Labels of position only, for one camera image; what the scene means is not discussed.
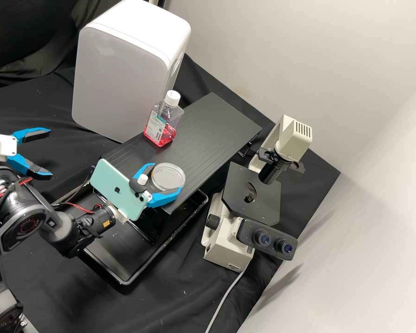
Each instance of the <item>microscope focus knob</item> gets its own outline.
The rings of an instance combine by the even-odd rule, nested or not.
[[[219,223],[220,223],[220,217],[214,214],[209,214],[205,225],[212,230],[216,230],[217,227],[219,226]]]

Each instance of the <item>black cloth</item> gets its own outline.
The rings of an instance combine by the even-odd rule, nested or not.
[[[117,143],[87,131],[71,119],[71,73],[49,75],[0,89],[0,131],[43,126],[51,137],[30,142],[19,151],[47,167],[54,178],[35,187],[50,200],[83,180],[88,167]],[[213,91],[264,128],[258,147],[273,124],[212,76],[185,57],[176,89],[183,104]],[[250,159],[235,155],[246,164]],[[298,236],[339,172],[308,151],[307,173],[297,180],[281,179],[282,224]],[[203,187],[219,190],[227,172],[222,167]],[[3,256],[8,285],[24,304],[25,314],[40,332],[204,332],[223,294],[237,273],[203,260],[200,244],[208,207],[190,223],[169,248],[128,289],[116,289],[79,258],[65,259],[34,235]],[[232,290],[212,332],[235,332],[260,297],[280,261],[256,252]]]
[[[120,0],[0,0],[0,87],[75,64],[79,31]]]

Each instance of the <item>microscope stage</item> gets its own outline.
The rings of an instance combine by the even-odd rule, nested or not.
[[[281,184],[264,184],[258,173],[231,162],[222,201],[234,215],[272,226],[280,220]]]

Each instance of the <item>white bottle cap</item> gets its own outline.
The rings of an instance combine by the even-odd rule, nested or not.
[[[179,105],[180,101],[180,94],[175,90],[168,90],[165,96],[165,103],[169,106],[177,106]]]
[[[137,183],[138,183],[139,185],[142,185],[142,186],[144,186],[144,185],[147,183],[147,181],[148,181],[148,176],[147,176],[147,175],[145,175],[144,173],[142,173],[142,174],[139,176],[139,178],[137,179]]]

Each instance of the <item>black tray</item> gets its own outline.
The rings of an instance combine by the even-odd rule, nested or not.
[[[90,185],[80,192],[73,202],[86,209],[103,203]],[[207,202],[207,195],[197,190],[171,215],[160,208],[147,208],[135,222],[117,222],[103,238],[95,239],[84,250],[83,255],[87,256],[84,261],[91,268],[92,264],[99,265],[119,284],[130,285]],[[75,217],[83,215],[70,206],[63,206],[61,210]]]

